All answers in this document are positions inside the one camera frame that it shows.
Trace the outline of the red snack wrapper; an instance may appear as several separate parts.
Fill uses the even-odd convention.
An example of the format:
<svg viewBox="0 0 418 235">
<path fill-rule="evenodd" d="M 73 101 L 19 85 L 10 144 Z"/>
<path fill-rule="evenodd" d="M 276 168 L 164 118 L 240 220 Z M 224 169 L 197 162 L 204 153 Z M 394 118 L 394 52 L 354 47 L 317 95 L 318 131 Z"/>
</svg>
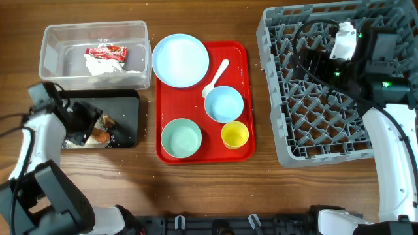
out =
<svg viewBox="0 0 418 235">
<path fill-rule="evenodd" d="M 88 48 L 86 54 L 95 59 L 113 59 L 118 63 L 125 63 L 127 58 L 127 48 L 124 46 L 100 46 L 98 48 Z"/>
</svg>

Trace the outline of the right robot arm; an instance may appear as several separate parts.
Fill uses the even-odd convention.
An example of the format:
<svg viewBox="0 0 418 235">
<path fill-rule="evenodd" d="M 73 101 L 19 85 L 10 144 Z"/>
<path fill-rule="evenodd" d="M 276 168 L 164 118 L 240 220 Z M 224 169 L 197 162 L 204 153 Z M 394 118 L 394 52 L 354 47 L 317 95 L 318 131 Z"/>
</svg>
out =
<svg viewBox="0 0 418 235">
<path fill-rule="evenodd" d="M 398 35 L 391 28 L 357 31 L 327 20 L 334 46 L 329 54 L 308 50 L 294 57 L 314 82 L 357 102 L 369 135 L 379 183 L 379 220 L 343 209 L 320 209 L 320 234 L 417 233 L 416 106 L 411 82 L 394 74 Z"/>
</svg>

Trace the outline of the white plastic spoon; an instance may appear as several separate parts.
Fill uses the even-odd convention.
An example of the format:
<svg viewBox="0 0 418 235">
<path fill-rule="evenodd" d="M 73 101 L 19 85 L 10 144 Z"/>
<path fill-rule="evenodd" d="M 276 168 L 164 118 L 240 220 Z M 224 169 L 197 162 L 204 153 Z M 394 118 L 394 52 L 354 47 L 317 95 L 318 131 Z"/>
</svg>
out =
<svg viewBox="0 0 418 235">
<path fill-rule="evenodd" d="M 204 87 L 204 89 L 202 90 L 202 97 L 205 99 L 207 97 L 207 95 L 209 94 L 209 92 L 211 92 L 211 90 L 213 90 L 215 88 L 215 84 L 216 82 L 219 80 L 219 78 L 221 77 L 221 75 L 224 73 L 224 71 L 226 70 L 226 68 L 229 66 L 229 60 L 228 59 L 224 59 L 220 66 L 218 67 L 214 77 L 212 78 L 212 81 L 206 85 Z"/>
</svg>

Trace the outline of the white rice pile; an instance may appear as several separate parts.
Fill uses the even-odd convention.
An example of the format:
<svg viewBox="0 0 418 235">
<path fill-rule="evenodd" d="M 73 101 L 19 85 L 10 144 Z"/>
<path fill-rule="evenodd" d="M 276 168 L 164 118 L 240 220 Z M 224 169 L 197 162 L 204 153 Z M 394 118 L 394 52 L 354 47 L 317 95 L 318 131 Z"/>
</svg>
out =
<svg viewBox="0 0 418 235">
<path fill-rule="evenodd" d="M 72 143 L 70 140 L 64 139 L 62 149 L 79 149 L 79 148 L 105 148 L 110 143 L 110 133 L 108 133 L 101 122 L 97 122 L 93 128 L 93 132 L 86 140 L 83 146 Z"/>
</svg>

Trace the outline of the white tissue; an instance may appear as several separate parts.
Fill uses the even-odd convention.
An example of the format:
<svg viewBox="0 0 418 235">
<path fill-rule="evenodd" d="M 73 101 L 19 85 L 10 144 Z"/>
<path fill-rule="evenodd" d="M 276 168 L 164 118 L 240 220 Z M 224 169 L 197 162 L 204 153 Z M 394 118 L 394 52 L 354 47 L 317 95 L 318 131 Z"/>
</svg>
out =
<svg viewBox="0 0 418 235">
<path fill-rule="evenodd" d="M 118 62 L 115 59 L 97 59 L 88 54 L 84 54 L 84 58 L 86 59 L 86 67 L 93 76 L 140 73 L 140 71 L 125 70 L 123 68 L 125 63 Z"/>
</svg>

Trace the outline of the orange carrot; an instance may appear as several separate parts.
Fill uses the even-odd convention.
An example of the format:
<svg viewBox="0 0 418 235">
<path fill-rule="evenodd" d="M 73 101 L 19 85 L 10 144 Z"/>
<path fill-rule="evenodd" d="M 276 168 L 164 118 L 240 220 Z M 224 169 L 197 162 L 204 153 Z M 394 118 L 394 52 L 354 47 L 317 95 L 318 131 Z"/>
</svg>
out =
<svg viewBox="0 0 418 235">
<path fill-rule="evenodd" d="M 95 144 L 107 144 L 110 141 L 110 134 L 105 130 L 94 127 L 91 132 L 91 137 Z"/>
</svg>

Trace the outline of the brown food scrap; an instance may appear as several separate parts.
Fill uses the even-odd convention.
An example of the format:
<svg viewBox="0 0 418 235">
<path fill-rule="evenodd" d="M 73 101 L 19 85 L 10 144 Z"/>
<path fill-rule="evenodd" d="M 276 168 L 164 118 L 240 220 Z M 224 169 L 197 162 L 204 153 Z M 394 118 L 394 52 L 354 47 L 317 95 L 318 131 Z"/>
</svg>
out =
<svg viewBox="0 0 418 235">
<path fill-rule="evenodd" d="M 101 122 L 103 124 L 103 127 L 107 129 L 111 129 L 115 126 L 116 122 L 108 115 L 103 115 L 101 117 Z"/>
</svg>

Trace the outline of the light blue plate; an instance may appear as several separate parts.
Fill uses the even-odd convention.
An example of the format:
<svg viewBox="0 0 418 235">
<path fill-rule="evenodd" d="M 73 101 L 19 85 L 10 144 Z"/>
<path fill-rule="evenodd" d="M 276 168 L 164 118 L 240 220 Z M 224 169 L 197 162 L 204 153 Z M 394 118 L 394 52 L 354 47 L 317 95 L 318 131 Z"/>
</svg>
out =
<svg viewBox="0 0 418 235">
<path fill-rule="evenodd" d="M 152 54 L 156 77 L 174 88 L 187 88 L 206 75 L 210 60 L 204 44 L 194 36 L 177 33 L 160 40 Z"/>
</svg>

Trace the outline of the mint green bowl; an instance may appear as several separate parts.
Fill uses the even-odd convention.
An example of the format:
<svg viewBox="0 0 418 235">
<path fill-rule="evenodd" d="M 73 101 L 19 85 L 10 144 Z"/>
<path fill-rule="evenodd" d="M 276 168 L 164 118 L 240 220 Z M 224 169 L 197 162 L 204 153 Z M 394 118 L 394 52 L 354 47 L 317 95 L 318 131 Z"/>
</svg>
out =
<svg viewBox="0 0 418 235">
<path fill-rule="evenodd" d="M 195 154 L 202 144 L 202 132 L 190 119 L 178 118 L 170 121 L 161 133 L 161 145 L 166 153 L 177 159 Z"/>
</svg>

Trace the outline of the yellow plastic cup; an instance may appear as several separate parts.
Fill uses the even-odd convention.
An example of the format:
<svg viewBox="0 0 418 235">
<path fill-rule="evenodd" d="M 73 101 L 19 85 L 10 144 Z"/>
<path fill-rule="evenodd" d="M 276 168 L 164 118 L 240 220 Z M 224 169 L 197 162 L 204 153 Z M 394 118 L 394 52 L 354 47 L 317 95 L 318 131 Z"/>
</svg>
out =
<svg viewBox="0 0 418 235">
<path fill-rule="evenodd" d="M 228 149 L 241 148 L 249 139 L 248 128 L 239 121 L 228 122 L 221 130 L 221 139 Z"/>
</svg>

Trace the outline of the light blue bowl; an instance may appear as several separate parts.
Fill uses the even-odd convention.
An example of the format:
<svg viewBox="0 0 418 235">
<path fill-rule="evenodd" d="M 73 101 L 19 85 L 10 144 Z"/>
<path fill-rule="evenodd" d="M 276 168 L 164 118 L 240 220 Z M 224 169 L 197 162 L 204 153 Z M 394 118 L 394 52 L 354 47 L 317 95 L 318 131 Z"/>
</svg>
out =
<svg viewBox="0 0 418 235">
<path fill-rule="evenodd" d="M 233 87 L 219 86 L 204 99 L 207 115 L 218 123 L 228 123 L 238 119 L 244 111 L 244 100 Z"/>
</svg>

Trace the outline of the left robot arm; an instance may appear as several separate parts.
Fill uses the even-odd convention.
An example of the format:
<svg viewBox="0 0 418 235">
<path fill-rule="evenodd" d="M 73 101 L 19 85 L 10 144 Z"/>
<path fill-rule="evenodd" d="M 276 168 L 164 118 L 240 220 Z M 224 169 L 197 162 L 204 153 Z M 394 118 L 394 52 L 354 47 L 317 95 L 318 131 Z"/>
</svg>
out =
<svg viewBox="0 0 418 235">
<path fill-rule="evenodd" d="M 71 103 L 63 88 L 40 82 L 28 89 L 29 112 L 13 131 L 23 133 L 18 162 L 1 184 L 1 217 L 11 234 L 145 234 L 129 210 L 93 207 L 60 169 L 64 139 L 82 146 L 102 111 L 86 102 Z"/>
</svg>

